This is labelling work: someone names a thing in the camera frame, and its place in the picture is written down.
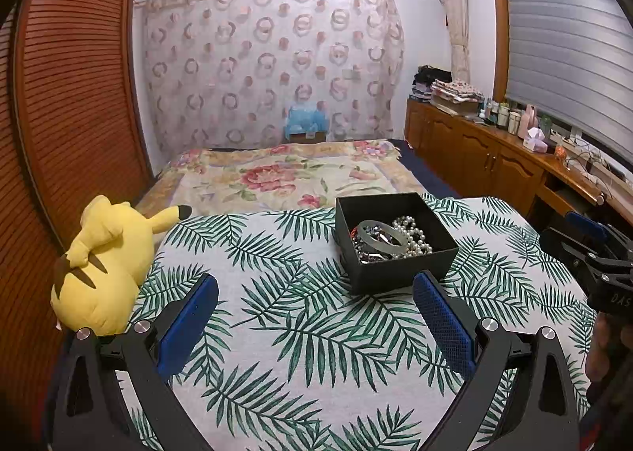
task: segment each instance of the yellow plush toy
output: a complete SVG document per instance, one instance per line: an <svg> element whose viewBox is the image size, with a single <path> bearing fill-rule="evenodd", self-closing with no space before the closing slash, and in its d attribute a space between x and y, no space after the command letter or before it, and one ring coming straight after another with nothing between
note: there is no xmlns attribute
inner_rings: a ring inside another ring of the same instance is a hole
<svg viewBox="0 0 633 451"><path fill-rule="evenodd" d="M189 215L190 207L179 206L146 218L128 202L94 198L81 215L81 231L55 264L51 306L59 321L98 336L125 331L154 259L153 234Z"/></svg>

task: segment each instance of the window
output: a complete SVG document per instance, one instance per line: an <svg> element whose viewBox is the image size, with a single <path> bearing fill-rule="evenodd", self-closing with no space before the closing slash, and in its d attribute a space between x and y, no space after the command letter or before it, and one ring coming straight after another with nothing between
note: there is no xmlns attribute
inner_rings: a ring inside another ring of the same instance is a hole
<svg viewBox="0 0 633 451"><path fill-rule="evenodd" d="M496 0L495 98L536 105L633 160L633 29L615 0Z"/></svg>

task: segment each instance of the beige curtain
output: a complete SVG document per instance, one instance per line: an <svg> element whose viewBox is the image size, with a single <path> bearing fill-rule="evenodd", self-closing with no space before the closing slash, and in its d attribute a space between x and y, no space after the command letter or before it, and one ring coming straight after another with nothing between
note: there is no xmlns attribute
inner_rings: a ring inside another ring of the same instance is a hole
<svg viewBox="0 0 633 451"><path fill-rule="evenodd" d="M468 0L444 0L451 38L453 80L470 83L468 69Z"/></svg>
<svg viewBox="0 0 633 451"><path fill-rule="evenodd" d="M329 140L388 138L404 36L394 0L150 0L145 64L161 150L266 148L288 110Z"/></svg>

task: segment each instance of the silver bolt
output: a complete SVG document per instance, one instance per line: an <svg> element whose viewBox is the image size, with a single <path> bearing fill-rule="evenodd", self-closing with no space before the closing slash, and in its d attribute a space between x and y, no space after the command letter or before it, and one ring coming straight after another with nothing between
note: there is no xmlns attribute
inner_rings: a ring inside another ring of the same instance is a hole
<svg viewBox="0 0 633 451"><path fill-rule="evenodd" d="M486 317L481 321L481 326L488 331L497 331L499 329L499 323L490 317Z"/></svg>
<svg viewBox="0 0 633 451"><path fill-rule="evenodd" d="M540 332L543 334L543 337L552 340L556 336L556 331L552 330L549 326L546 326Z"/></svg>
<svg viewBox="0 0 633 451"><path fill-rule="evenodd" d="M90 328L81 328L81 330L75 333L75 336L79 340L86 340L88 337L90 337Z"/></svg>
<svg viewBox="0 0 633 451"><path fill-rule="evenodd" d="M134 324L134 331L136 333L145 333L152 326L152 323L148 320L140 320Z"/></svg>

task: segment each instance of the bed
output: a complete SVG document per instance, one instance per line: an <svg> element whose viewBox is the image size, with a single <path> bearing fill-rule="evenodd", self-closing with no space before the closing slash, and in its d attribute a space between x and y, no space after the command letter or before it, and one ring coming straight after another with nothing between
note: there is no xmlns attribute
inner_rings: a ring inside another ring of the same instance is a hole
<svg viewBox="0 0 633 451"><path fill-rule="evenodd" d="M330 234L337 194L419 192L460 246L443 280L449 294L512 330L554 328L586 411L594 312L569 271L504 201L436 197L399 158L385 141L195 152L172 162L144 199L147 210L188 200L199 216L161 243L131 323L156 317L204 271L219 283L218 308L170 382L214 449L416 449L460 388L410 288L349 294ZM253 169L270 174L255 178ZM267 182L276 188L263 189ZM289 184L287 195L270 195ZM143 443L159 449L129 378L119 378ZM473 448L494 431L512 378L506 372Z"/></svg>

